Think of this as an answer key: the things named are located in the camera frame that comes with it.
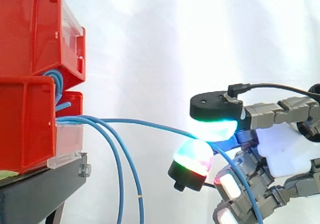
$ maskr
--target bolt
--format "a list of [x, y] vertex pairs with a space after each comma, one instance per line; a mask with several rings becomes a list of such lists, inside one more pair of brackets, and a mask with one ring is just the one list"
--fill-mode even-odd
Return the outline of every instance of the bolt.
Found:
[[90, 164], [81, 164], [79, 167], [79, 177], [88, 178], [91, 175], [91, 165]]

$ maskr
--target green light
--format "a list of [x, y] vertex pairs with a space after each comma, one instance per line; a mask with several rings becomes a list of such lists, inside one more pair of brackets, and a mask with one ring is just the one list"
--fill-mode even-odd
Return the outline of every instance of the green light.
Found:
[[214, 152], [202, 140], [188, 140], [174, 154], [173, 159], [185, 168], [206, 177], [214, 160]]
[[193, 134], [205, 142], [221, 142], [229, 140], [238, 126], [236, 120], [195, 121]]

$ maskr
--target black connector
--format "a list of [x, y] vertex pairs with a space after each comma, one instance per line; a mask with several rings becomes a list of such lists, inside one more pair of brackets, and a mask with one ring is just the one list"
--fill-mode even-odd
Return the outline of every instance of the black connector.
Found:
[[234, 84], [228, 86], [228, 96], [231, 98], [237, 98], [239, 94], [246, 93], [251, 90], [251, 84]]

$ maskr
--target blue wire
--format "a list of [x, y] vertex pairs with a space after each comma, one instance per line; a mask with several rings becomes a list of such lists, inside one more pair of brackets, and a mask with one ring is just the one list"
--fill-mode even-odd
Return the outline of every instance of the blue wire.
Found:
[[136, 191], [137, 191], [137, 195], [138, 195], [138, 203], [139, 203], [139, 217], [140, 217], [140, 224], [144, 224], [145, 223], [145, 211], [144, 211], [144, 201], [143, 201], [143, 196], [142, 196], [142, 188], [141, 188], [141, 184], [140, 184], [140, 180], [139, 180], [139, 176], [138, 176], [138, 172], [137, 169], [135, 167], [135, 164], [128, 152], [128, 149], [126, 148], [123, 140], [121, 139], [121, 137], [119, 136], [119, 134], [116, 132], [115, 129], [113, 129], [110, 125], [108, 125], [107, 123], [105, 123], [104, 121], [102, 121], [99, 118], [93, 117], [93, 116], [88, 116], [88, 115], [81, 115], [80, 117], [82, 118], [86, 118], [92, 122], [98, 123], [101, 126], [105, 127], [106, 129], [108, 129], [113, 136], [115, 137], [115, 139], [119, 142], [121, 149], [123, 150], [123, 153], [130, 165], [131, 171], [132, 171], [132, 175], [134, 178], [134, 182], [135, 182], [135, 186], [136, 186]]
[[62, 104], [56, 105], [55, 106], [55, 111], [58, 112], [58, 111], [60, 111], [62, 109], [69, 108], [69, 107], [71, 107], [71, 102], [70, 101], [66, 101], [66, 102], [64, 102]]
[[57, 69], [51, 69], [51, 70], [48, 70], [45, 73], [43, 73], [43, 75], [57, 77], [59, 81], [57, 81], [56, 83], [60, 83], [60, 88], [58, 90], [59, 90], [59, 93], [62, 93], [62, 91], [64, 89], [64, 78], [63, 78], [60, 71], [58, 71]]
[[79, 117], [79, 116], [66, 116], [66, 117], [58, 117], [57, 122], [60, 123], [78, 123], [78, 124], [88, 124], [90, 126], [92, 126], [93, 128], [95, 128], [98, 132], [100, 132], [103, 137], [107, 140], [107, 142], [109, 143], [112, 152], [114, 154], [114, 158], [115, 158], [115, 162], [116, 162], [116, 166], [117, 166], [117, 171], [118, 171], [118, 178], [119, 178], [119, 211], [118, 211], [118, 217], [117, 217], [117, 224], [121, 224], [122, 222], [122, 218], [123, 218], [123, 212], [124, 212], [124, 177], [123, 177], [123, 171], [122, 171], [122, 166], [121, 166], [121, 160], [120, 160], [120, 156], [119, 153], [117, 151], [117, 148], [114, 144], [114, 142], [112, 141], [112, 139], [109, 137], [109, 135], [96, 123], [94, 123], [93, 121], [83, 118], [83, 117]]
[[[55, 105], [58, 104], [58, 102], [60, 101], [60, 99], [62, 98], [62, 92], [64, 90], [64, 78], [61, 74], [60, 71], [58, 71], [57, 69], [51, 69], [46, 71], [45, 73], [43, 73], [43, 76], [48, 76], [53, 78], [54, 83], [55, 83]], [[65, 102], [62, 103], [60, 105], [57, 105], [55, 108], [55, 111], [58, 112], [62, 109], [68, 108], [71, 106], [70, 102]]]
[[[152, 122], [148, 122], [148, 121], [143, 121], [143, 120], [137, 120], [137, 119], [125, 119], [125, 118], [108, 118], [108, 119], [101, 119], [106, 123], [130, 123], [130, 124], [138, 124], [138, 125], [143, 125], [143, 126], [147, 126], [147, 127], [151, 127], [151, 128], [156, 128], [156, 129], [161, 129], [164, 131], [169, 131], [172, 133], [176, 133], [188, 138], [192, 138], [192, 139], [196, 139], [196, 137], [194, 137], [191, 133], [186, 132], [184, 130], [179, 130], [173, 127], [169, 127], [169, 126], [165, 126], [165, 125], [160, 125], [160, 124], [156, 124], [156, 123], [152, 123]], [[234, 163], [234, 161], [219, 147], [217, 147], [213, 142], [208, 142], [208, 144], [210, 145], [210, 147], [212, 148], [213, 151], [218, 152], [219, 154], [221, 154], [221, 156], [223, 156], [223, 158], [230, 164], [230, 166], [233, 168], [234, 172], [237, 174], [238, 178], [240, 179], [240, 181], [242, 182], [248, 197], [250, 199], [250, 202], [252, 204], [255, 216], [257, 218], [257, 221], [259, 224], [263, 224], [263, 217], [261, 215], [261, 212], [259, 210], [259, 207], [257, 205], [256, 199], [254, 194], [251, 191], [251, 188], [247, 182], [247, 179], [245, 177], [245, 175], [243, 174], [243, 172], [237, 167], [237, 165]]]

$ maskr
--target white backdrop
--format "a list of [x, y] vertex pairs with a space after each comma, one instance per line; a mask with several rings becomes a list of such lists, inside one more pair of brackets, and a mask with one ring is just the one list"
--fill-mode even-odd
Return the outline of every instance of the white backdrop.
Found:
[[[85, 114], [137, 118], [190, 130], [189, 101], [229, 84], [275, 82], [308, 89], [320, 81], [319, 0], [66, 0], [86, 28]], [[255, 90], [245, 104], [293, 95]], [[173, 188], [167, 171], [185, 140], [147, 127], [117, 124], [138, 170], [146, 224], [211, 224], [215, 190]], [[92, 176], [65, 205], [63, 224], [114, 224], [115, 161], [105, 140], [85, 129]], [[124, 166], [124, 224], [138, 223], [138, 201]], [[212, 177], [226, 163], [217, 156]], [[318, 224], [320, 199], [292, 200], [266, 224]]]

